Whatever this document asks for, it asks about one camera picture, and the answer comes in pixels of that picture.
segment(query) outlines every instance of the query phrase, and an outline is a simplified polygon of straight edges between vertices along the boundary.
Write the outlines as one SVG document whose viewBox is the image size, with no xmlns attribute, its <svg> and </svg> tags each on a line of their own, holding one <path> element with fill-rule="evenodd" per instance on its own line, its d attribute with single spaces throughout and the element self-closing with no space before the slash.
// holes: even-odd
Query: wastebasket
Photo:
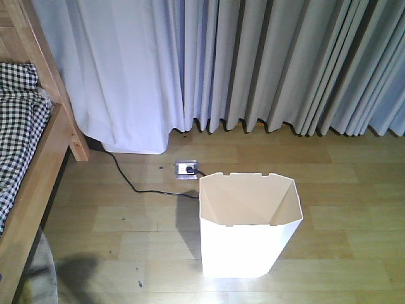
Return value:
<svg viewBox="0 0 405 304">
<path fill-rule="evenodd" d="M 210 277 L 267 274 L 302 220 L 293 179 L 215 173 L 200 179 L 202 271 Z"/>
</svg>

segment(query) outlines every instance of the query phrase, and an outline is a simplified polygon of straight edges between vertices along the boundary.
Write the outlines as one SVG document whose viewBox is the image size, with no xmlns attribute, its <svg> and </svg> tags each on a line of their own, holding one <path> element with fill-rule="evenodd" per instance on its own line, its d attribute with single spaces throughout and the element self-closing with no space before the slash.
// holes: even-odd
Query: curtain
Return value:
<svg viewBox="0 0 405 304">
<path fill-rule="evenodd" d="M 405 131 L 405 1 L 33 0 L 82 131 L 158 154 L 172 129 Z"/>
</svg>

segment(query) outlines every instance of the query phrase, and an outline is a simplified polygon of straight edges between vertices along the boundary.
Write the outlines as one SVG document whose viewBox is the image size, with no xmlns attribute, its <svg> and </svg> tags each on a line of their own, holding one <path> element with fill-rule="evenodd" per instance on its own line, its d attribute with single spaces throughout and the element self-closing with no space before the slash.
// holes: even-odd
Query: bed frame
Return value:
<svg viewBox="0 0 405 304">
<path fill-rule="evenodd" d="M 0 303 L 11 303 L 32 242 L 70 147 L 77 161 L 89 147 L 30 0 L 0 0 L 0 61 L 33 63 L 40 85 L 57 105 L 42 135 L 0 238 Z"/>
</svg>

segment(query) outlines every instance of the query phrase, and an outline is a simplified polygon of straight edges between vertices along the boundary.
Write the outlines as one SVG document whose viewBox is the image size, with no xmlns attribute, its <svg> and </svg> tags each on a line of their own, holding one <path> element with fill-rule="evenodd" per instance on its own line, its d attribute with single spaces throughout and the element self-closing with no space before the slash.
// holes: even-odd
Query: wooden floor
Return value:
<svg viewBox="0 0 405 304">
<path fill-rule="evenodd" d="M 304 220 L 269 274 L 210 279 L 201 271 L 198 201 L 136 194 L 110 156 L 68 162 L 47 224 L 59 302 L 405 303 L 405 138 L 299 137 L 239 127 L 172 132 L 162 155 L 117 155 L 139 189 L 196 194 L 173 163 L 206 174 L 276 172 L 296 180 Z"/>
</svg>

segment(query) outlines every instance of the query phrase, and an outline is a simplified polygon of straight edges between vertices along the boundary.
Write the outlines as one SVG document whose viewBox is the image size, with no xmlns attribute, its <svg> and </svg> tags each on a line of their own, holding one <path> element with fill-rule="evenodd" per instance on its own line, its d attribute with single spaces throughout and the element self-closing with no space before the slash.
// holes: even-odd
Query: black cable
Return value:
<svg viewBox="0 0 405 304">
<path fill-rule="evenodd" d="M 194 200 L 198 200 L 199 197 L 198 196 L 192 196 L 192 195 L 188 195 L 188 194 L 184 194 L 184 193 L 172 193 L 172 192 L 165 192 L 165 191 L 159 191 L 159 190 L 138 190 L 135 188 L 135 186 L 131 183 L 131 181 L 128 179 L 128 177 L 124 174 L 124 172 L 122 172 L 121 168 L 120 168 L 120 164 L 118 163 L 118 161 L 116 160 L 115 156 L 113 153 L 110 153 L 108 151 L 101 151 L 104 153 L 107 153 L 108 155 L 110 155 L 115 162 L 116 167 L 118 168 L 118 171 L 121 173 L 122 177 L 125 179 L 125 181 L 128 183 L 128 185 L 132 188 L 132 190 L 134 190 L 136 193 L 158 193 L 158 194 L 164 194 L 164 195 L 177 195 L 177 196 L 185 196 L 186 198 L 192 198 Z M 202 173 L 201 171 L 196 171 L 197 173 L 202 174 L 203 176 L 205 176 L 204 173 Z"/>
<path fill-rule="evenodd" d="M 201 174 L 202 176 L 206 176 L 203 171 L 200 171 L 198 169 L 194 169 L 192 167 L 187 167 L 185 170 L 187 171 L 187 173 L 195 173 L 195 174 Z"/>
</svg>

